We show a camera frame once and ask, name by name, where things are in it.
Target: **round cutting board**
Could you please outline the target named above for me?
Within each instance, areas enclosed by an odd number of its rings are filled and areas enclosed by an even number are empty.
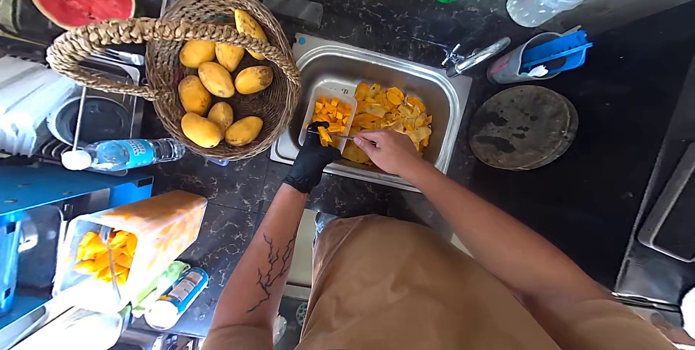
[[[509,88],[473,116],[471,148],[495,168],[538,168],[569,148],[578,124],[577,110],[559,93],[533,85]]]

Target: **branch tattoo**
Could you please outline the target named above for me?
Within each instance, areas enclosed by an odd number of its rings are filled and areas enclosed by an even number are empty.
[[[265,240],[265,243],[268,245],[268,263],[270,263],[270,268],[268,268],[268,271],[265,272],[265,274],[261,271],[261,269],[258,269],[258,282],[257,284],[261,287],[261,289],[265,293],[265,297],[262,298],[256,305],[254,305],[253,308],[249,309],[248,312],[253,312],[255,311],[258,307],[261,306],[261,304],[264,301],[267,301],[270,299],[270,288],[273,286],[275,283],[275,280],[278,278],[281,278],[289,269],[290,269],[290,263],[291,263],[291,258],[292,258],[292,250],[293,250],[293,245],[292,243],[295,242],[295,239],[297,239],[297,231],[299,230],[299,223],[297,224],[297,228],[295,228],[295,233],[292,235],[292,238],[287,242],[287,245],[284,248],[284,252],[282,253],[282,256],[280,256],[280,247],[275,248],[275,245],[273,244],[273,239],[271,237],[265,236],[265,233],[263,234],[263,239]]]

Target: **sink drain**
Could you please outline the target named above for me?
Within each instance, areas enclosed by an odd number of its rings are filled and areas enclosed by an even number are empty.
[[[308,309],[308,302],[304,301],[303,303],[300,304],[300,306],[297,307],[297,312],[295,313],[295,317],[297,318],[297,322],[300,324],[300,326],[304,326],[304,319],[307,317],[307,309]]]

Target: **hand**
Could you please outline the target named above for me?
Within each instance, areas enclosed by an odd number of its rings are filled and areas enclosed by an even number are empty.
[[[407,179],[414,168],[426,164],[413,141],[393,130],[370,130],[355,134],[354,143],[364,150],[377,167]]]
[[[282,180],[300,193],[308,194],[321,181],[323,168],[341,159],[341,151],[332,146],[322,146],[318,137],[318,127],[328,127],[327,122],[314,122],[307,128],[307,138],[300,149],[290,173]]]

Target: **khaki clothing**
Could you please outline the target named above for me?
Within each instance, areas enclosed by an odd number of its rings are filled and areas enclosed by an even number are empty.
[[[508,288],[431,230],[378,215],[338,219],[316,240],[299,350],[560,347]],[[672,350],[614,301],[574,305],[563,350]],[[271,349],[267,331],[227,327],[204,350]]]

